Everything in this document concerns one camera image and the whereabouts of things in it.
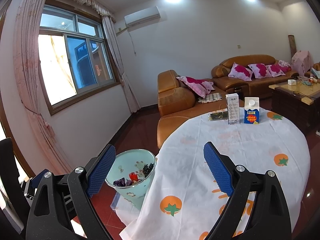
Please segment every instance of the white tablecloth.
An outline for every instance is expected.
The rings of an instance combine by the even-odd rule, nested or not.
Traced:
[[[120,199],[117,215],[127,227],[125,240],[202,240],[211,230],[228,197],[220,192],[203,156],[204,144],[211,141],[221,154],[228,155],[249,171],[277,174],[289,207],[292,230],[300,213],[300,202],[310,170],[307,141],[288,119],[260,109],[259,124],[209,121],[208,114],[182,124],[164,142],[157,158],[155,177],[141,212]],[[241,233],[249,219],[254,193],[236,230]]]

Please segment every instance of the plaid cushion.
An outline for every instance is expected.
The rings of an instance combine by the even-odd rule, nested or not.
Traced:
[[[199,103],[211,103],[215,101],[222,100],[222,96],[220,93],[214,93],[214,94],[209,94],[206,95],[205,98],[199,98],[198,102]]]

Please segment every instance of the pillow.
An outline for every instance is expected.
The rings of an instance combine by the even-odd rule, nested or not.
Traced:
[[[269,70],[272,77],[285,76],[283,71],[279,68],[279,65],[267,65],[267,69]]]
[[[237,63],[233,63],[228,77],[235,77],[244,81],[251,81],[252,71],[244,66],[238,65]]]
[[[253,71],[255,78],[272,77],[264,64],[250,64],[248,67]]]
[[[291,70],[291,65],[288,62],[285,62],[284,60],[279,60],[279,62],[276,64],[279,66],[279,68],[284,72],[288,72]]]
[[[214,90],[213,82],[209,82],[203,79],[194,79],[190,77],[177,77],[188,87],[190,87],[197,95],[205,98],[206,95],[210,93],[211,90]]]

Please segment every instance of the white bottle cap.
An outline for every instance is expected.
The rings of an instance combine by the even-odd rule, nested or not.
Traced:
[[[254,106],[255,105],[255,101],[254,100],[249,100],[249,106]]]

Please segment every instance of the window sill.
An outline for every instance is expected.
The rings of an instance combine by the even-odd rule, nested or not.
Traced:
[[[61,101],[59,103],[54,104],[53,106],[51,105],[51,103],[49,101],[49,98],[45,97],[45,101],[47,103],[49,113],[52,116],[52,115],[62,111],[63,109],[66,109],[67,107],[72,106],[77,102],[80,102],[83,99],[86,99],[86,98],[88,98],[90,96],[93,96],[93,95],[95,95],[95,94],[97,94],[99,92],[107,90],[107,89],[109,89],[111,87],[115,87],[117,85],[121,85],[121,82],[115,82],[115,83],[112,83],[112,84],[108,84],[108,85],[104,85],[104,86],[101,86],[101,87],[97,87],[97,88],[89,90],[89,91],[87,91],[85,93],[82,93],[82,94],[79,94],[79,95],[75,95],[75,96],[73,96],[71,98],[65,99],[65,100],[63,100],[63,101]]]

